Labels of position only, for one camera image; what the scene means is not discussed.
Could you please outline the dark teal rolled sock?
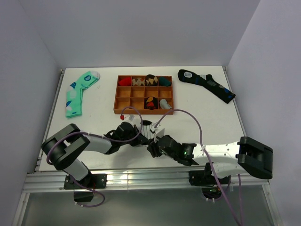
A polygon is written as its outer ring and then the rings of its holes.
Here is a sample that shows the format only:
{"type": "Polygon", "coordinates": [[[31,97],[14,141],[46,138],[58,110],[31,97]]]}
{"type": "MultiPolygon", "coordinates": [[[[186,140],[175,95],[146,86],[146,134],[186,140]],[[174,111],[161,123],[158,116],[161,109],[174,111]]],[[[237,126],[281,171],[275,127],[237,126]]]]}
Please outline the dark teal rolled sock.
{"type": "Polygon", "coordinates": [[[165,77],[159,77],[158,81],[160,86],[170,87],[172,85],[172,82],[165,77]]]}

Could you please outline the light grey rolled sock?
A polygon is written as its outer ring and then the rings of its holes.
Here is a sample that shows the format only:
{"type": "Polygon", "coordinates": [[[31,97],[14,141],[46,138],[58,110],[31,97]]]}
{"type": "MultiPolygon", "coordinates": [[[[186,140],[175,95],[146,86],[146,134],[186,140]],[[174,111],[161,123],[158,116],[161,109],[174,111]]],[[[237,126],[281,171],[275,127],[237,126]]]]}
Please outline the light grey rolled sock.
{"type": "Polygon", "coordinates": [[[168,103],[166,99],[161,99],[159,105],[164,110],[171,110],[172,106],[168,103]]]}

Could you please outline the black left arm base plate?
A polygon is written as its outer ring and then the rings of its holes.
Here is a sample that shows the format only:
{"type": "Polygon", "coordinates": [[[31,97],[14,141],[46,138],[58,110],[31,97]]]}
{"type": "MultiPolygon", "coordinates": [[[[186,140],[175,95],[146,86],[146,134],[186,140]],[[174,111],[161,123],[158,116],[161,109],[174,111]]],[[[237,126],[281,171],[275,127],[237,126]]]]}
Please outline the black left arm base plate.
{"type": "MultiPolygon", "coordinates": [[[[81,181],[77,181],[81,186],[90,189],[104,189],[106,187],[107,175],[106,174],[91,174],[87,175],[81,181]]],[[[63,188],[65,190],[81,189],[81,187],[70,178],[69,175],[65,177],[63,188]]]]}

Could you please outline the wooden compartment tray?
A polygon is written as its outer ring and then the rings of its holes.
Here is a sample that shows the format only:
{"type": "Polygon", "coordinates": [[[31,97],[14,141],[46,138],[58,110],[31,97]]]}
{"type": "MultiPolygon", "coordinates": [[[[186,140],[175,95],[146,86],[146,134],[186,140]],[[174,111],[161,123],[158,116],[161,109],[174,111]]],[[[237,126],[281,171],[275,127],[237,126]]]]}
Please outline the wooden compartment tray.
{"type": "Polygon", "coordinates": [[[119,86],[118,81],[119,77],[143,77],[145,79],[146,75],[119,75],[117,79],[115,100],[114,100],[114,113],[121,114],[136,114],[134,109],[138,110],[140,114],[158,114],[163,115],[169,110],[164,110],[160,107],[159,102],[161,99],[166,99],[168,103],[174,109],[174,92],[173,92],[173,78],[171,76],[159,76],[165,77],[172,82],[170,87],[164,87],[159,85],[157,86],[119,86]],[[156,110],[147,110],[144,109],[144,98],[145,97],[157,97],[158,98],[158,109],[156,110]]]}

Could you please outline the black red yellow argyle sock roll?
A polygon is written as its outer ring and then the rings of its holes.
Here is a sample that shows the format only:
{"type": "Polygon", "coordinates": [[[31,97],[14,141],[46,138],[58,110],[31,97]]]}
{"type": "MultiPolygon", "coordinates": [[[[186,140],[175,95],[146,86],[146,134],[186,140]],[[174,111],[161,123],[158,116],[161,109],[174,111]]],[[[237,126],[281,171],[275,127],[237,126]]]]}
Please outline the black red yellow argyle sock roll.
{"type": "Polygon", "coordinates": [[[145,97],[144,98],[144,109],[156,110],[158,109],[158,98],[157,97],[145,97]]]}

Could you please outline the white black-striped ankle sock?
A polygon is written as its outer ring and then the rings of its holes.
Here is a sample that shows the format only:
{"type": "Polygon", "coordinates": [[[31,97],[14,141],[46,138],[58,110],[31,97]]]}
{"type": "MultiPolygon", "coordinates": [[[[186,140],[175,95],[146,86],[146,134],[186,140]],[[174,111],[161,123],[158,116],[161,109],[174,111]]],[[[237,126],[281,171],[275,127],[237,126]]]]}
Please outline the white black-striped ankle sock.
{"type": "Polygon", "coordinates": [[[151,132],[151,125],[151,121],[143,120],[143,128],[138,136],[138,140],[140,141],[141,145],[147,145],[149,141],[154,138],[154,134],[151,132]]]}

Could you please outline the beige argyle rolled sock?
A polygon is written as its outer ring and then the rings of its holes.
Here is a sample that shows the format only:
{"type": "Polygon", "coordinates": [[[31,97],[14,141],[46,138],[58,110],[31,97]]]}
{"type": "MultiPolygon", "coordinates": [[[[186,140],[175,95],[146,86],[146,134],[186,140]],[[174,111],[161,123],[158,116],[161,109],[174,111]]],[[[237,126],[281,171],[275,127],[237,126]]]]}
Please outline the beige argyle rolled sock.
{"type": "Polygon", "coordinates": [[[132,77],[132,86],[144,86],[145,85],[145,79],[143,77],[132,77]]]}

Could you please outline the aluminium table edge rail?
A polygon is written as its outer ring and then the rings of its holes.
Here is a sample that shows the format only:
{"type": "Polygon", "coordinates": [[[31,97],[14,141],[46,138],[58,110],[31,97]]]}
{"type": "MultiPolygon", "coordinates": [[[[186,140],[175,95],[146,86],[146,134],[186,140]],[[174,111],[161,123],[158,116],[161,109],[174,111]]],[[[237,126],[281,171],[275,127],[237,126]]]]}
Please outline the aluminium table edge rail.
{"type": "MultiPolygon", "coordinates": [[[[150,190],[189,188],[189,171],[202,167],[176,167],[153,169],[93,170],[93,174],[106,174],[104,191],[150,190]]],[[[25,178],[23,193],[65,192],[66,174],[59,171],[35,172],[25,178]]]]}

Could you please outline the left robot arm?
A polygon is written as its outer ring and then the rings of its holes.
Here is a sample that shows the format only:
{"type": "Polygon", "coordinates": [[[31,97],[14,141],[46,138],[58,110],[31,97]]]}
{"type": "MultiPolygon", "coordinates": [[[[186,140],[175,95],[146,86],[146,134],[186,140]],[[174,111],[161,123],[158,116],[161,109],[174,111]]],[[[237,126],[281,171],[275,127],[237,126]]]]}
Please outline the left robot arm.
{"type": "Polygon", "coordinates": [[[117,129],[100,136],[81,131],[72,123],[44,141],[41,149],[47,155],[49,165],[68,173],[79,187],[86,188],[90,186],[92,177],[90,170],[78,160],[80,154],[93,151],[110,155],[123,145],[141,145],[147,140],[141,130],[129,122],[123,122],[117,129]]]}

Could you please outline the black blue patterned long sock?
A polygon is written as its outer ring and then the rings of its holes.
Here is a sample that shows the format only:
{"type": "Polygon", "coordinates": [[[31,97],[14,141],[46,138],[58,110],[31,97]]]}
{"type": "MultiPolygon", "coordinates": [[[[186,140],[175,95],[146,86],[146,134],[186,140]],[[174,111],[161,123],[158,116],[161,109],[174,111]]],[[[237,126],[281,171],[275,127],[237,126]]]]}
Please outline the black blue patterned long sock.
{"type": "Polygon", "coordinates": [[[180,69],[177,75],[180,81],[202,86],[227,104],[236,97],[228,88],[216,82],[211,74],[198,75],[194,72],[180,69]]]}

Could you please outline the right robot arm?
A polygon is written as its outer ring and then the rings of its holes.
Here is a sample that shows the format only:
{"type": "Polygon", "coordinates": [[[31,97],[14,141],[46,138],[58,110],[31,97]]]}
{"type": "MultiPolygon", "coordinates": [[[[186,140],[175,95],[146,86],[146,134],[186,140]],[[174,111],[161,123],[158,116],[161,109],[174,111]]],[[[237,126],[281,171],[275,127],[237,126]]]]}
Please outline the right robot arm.
{"type": "Polygon", "coordinates": [[[269,180],[273,177],[273,149],[250,137],[222,145],[179,143],[169,135],[151,139],[147,150],[152,157],[165,155],[184,166],[210,165],[204,180],[210,184],[219,178],[244,174],[269,180]]]}

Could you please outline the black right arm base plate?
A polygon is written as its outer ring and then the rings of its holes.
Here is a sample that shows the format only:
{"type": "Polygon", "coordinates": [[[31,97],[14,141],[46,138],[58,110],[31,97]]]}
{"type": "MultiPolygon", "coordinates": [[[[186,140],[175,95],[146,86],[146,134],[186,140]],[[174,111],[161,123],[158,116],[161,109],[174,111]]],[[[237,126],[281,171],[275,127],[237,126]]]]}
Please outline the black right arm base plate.
{"type": "Polygon", "coordinates": [[[212,171],[191,170],[189,171],[189,183],[191,186],[211,187],[218,185],[212,171]]]}

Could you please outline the red rolled sock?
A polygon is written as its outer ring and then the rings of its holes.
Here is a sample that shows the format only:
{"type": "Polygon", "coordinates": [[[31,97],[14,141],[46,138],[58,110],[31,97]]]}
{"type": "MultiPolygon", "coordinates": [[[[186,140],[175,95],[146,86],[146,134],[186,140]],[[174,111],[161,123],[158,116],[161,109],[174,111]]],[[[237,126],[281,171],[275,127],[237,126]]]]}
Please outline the red rolled sock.
{"type": "Polygon", "coordinates": [[[131,86],[132,79],[131,77],[119,77],[118,85],[119,86],[131,86]]]}

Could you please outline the black tan argyle rolled sock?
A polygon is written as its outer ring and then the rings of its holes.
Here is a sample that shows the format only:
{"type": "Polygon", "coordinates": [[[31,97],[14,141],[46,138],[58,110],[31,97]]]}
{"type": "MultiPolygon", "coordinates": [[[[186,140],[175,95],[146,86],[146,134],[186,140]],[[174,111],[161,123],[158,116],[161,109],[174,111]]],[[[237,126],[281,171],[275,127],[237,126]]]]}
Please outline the black tan argyle rolled sock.
{"type": "Polygon", "coordinates": [[[158,77],[152,74],[146,75],[145,77],[145,86],[157,86],[158,77]]]}

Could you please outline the mint green patterned sock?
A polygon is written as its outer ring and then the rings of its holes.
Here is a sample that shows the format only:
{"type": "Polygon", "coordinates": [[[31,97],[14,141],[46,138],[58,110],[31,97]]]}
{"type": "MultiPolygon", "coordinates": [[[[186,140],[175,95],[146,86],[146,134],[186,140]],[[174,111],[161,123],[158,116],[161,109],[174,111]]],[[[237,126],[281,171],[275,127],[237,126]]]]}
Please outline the mint green patterned sock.
{"type": "Polygon", "coordinates": [[[66,92],[65,117],[72,118],[82,115],[83,91],[90,88],[100,79],[97,71],[88,71],[69,85],[66,92]]]}

